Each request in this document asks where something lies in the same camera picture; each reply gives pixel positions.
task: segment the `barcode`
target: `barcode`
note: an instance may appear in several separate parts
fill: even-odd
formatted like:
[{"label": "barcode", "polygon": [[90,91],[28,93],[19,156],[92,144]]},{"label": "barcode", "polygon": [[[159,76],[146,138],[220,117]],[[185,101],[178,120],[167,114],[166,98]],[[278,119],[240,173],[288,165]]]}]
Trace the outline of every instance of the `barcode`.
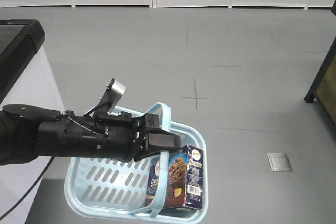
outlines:
[{"label": "barcode", "polygon": [[197,187],[197,186],[188,185],[187,193],[200,196],[201,195],[201,188]]}]

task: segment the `basket slot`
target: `basket slot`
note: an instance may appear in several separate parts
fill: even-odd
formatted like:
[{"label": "basket slot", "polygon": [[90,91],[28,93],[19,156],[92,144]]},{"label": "basket slot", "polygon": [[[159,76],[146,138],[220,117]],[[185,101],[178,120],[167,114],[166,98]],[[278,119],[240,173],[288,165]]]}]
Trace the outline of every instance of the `basket slot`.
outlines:
[{"label": "basket slot", "polygon": [[140,184],[139,184],[139,187],[140,187],[140,188],[142,188],[144,185],[146,185],[147,178],[148,178],[147,175],[143,176],[143,178],[142,178],[142,180],[141,180],[141,182],[140,182]]},{"label": "basket slot", "polygon": [[131,179],[133,178],[133,176],[134,176],[134,173],[130,173],[130,174],[128,175],[128,178],[127,178],[126,181],[125,181],[125,185],[126,185],[126,186],[129,185],[129,183],[131,182]]},{"label": "basket slot", "polygon": [[130,200],[130,202],[129,202],[129,206],[130,206],[130,207],[133,207],[135,201],[136,201],[137,198],[138,198],[138,195],[139,195],[139,193],[138,193],[137,191],[133,194],[133,197],[131,198],[131,200]]},{"label": "basket slot", "polygon": [[110,179],[110,183],[113,184],[113,182],[115,181],[115,179],[117,178],[117,176],[119,175],[119,170],[116,170],[112,176],[112,178]]},{"label": "basket slot", "polygon": [[134,161],[131,160],[131,162],[129,162],[129,163],[127,164],[127,167],[128,167],[128,168],[131,168],[131,166],[133,165],[133,163],[134,163]]},{"label": "basket slot", "polygon": [[108,169],[107,172],[105,173],[105,175],[103,176],[102,181],[106,182],[106,180],[109,178],[110,174],[112,172],[112,169]]},{"label": "basket slot", "polygon": [[128,199],[130,198],[131,194],[132,194],[131,191],[128,191],[128,192],[126,193],[124,199],[122,200],[122,204],[123,204],[124,206],[126,205],[126,203],[127,203]]},{"label": "basket slot", "polygon": [[91,168],[91,170],[89,171],[89,173],[85,176],[85,178],[86,178],[86,179],[90,179],[90,178],[93,176],[93,174],[94,174],[94,172],[96,171],[96,169],[97,169],[97,167],[96,167],[96,166],[93,166],[93,167]]},{"label": "basket slot", "polygon": [[121,190],[119,191],[118,195],[116,196],[115,200],[114,200],[114,203],[115,203],[115,204],[118,204],[118,203],[119,203],[119,201],[121,200],[121,197],[122,197],[123,194],[124,194],[124,190],[121,189]]},{"label": "basket slot", "polygon": [[109,196],[107,197],[107,199],[106,199],[106,202],[107,202],[107,203],[111,203],[111,201],[112,201],[114,195],[116,194],[116,192],[117,192],[117,190],[116,190],[115,188],[112,189],[110,195],[109,195]]},{"label": "basket slot", "polygon": [[96,189],[93,191],[91,197],[90,197],[90,200],[91,201],[94,201],[96,196],[98,195],[99,191],[100,191],[101,187],[100,186],[97,186]]},{"label": "basket slot", "polygon": [[82,195],[82,199],[86,199],[86,197],[89,195],[89,193],[91,192],[92,189],[93,189],[93,186],[89,185],[88,188],[86,188],[86,190],[84,191],[84,193]]},{"label": "basket slot", "polygon": [[109,188],[105,187],[104,190],[101,192],[101,195],[98,198],[98,202],[102,202],[108,192],[109,192]]},{"label": "basket slot", "polygon": [[100,176],[103,174],[103,172],[104,172],[104,168],[101,167],[93,179],[97,181],[100,178]]}]

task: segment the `gray floor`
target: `gray floor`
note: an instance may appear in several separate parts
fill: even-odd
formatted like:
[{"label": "gray floor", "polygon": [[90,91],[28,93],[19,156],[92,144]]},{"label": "gray floor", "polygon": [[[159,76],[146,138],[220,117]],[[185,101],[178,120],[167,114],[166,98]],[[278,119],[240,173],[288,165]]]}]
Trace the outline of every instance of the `gray floor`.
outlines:
[{"label": "gray floor", "polygon": [[[336,142],[306,95],[336,31],[329,10],[6,8],[39,19],[66,108],[83,114],[112,78],[119,105],[157,101],[207,143],[209,210],[202,223],[336,223]],[[197,109],[194,79],[199,98]],[[292,173],[270,170],[285,152]],[[66,204],[68,158],[46,174],[27,224],[121,223],[80,217]]]}]

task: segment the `light blue basket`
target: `light blue basket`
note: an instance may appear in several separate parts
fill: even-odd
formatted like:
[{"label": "light blue basket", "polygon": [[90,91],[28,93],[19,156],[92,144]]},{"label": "light blue basket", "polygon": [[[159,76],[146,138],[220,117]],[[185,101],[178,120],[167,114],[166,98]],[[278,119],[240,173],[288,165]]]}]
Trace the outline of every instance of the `light blue basket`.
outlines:
[{"label": "light blue basket", "polygon": [[[126,111],[132,116],[143,113],[115,107],[112,114]],[[202,136],[195,129],[171,122],[171,110],[157,103],[147,113],[160,115],[160,127],[181,137],[182,146],[191,144],[204,151],[203,208],[180,211],[173,216],[159,215],[164,205],[168,175],[168,152],[160,153],[160,178],[154,200],[144,207],[151,159],[123,163],[110,159],[72,158],[64,190],[69,206],[90,218],[136,220],[155,223],[199,223],[208,209],[207,156]]]}]

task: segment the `cable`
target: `cable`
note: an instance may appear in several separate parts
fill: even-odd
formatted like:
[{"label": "cable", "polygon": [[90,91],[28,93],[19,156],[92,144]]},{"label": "cable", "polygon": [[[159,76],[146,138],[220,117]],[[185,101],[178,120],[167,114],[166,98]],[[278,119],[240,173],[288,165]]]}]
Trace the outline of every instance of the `cable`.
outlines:
[{"label": "cable", "polygon": [[37,185],[37,183],[40,181],[40,179],[42,178],[42,176],[44,175],[44,173],[46,172],[46,170],[49,168],[49,166],[51,165],[51,163],[53,162],[53,160],[55,159],[55,157],[51,157],[48,164],[44,167],[43,171],[40,173],[40,175],[37,177],[37,179],[35,180],[35,182],[31,185],[31,187],[26,191],[25,194],[23,194],[23,196],[21,197],[21,199],[19,199],[17,201],[17,203],[15,203],[14,206],[12,206],[7,212],[5,212],[1,217],[0,217],[0,221],[2,221],[7,215],[9,215],[26,197],[27,195],[31,192],[31,190],[34,189],[34,187]]}]

